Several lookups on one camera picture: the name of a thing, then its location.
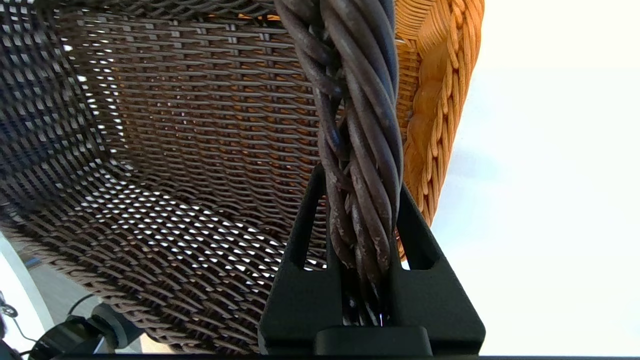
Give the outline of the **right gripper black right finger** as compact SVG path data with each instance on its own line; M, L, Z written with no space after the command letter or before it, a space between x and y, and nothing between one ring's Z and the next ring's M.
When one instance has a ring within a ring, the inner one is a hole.
M486 328L407 187L397 232L409 268L391 267L391 323L424 328L434 353L478 353Z

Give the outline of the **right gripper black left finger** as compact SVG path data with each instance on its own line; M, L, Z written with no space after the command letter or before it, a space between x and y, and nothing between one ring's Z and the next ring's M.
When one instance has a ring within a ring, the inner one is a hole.
M325 269L304 269L318 203L326 193L325 171L316 166L291 228L285 252L258 325L261 353L313 353L318 332L341 326L341 270L331 239Z

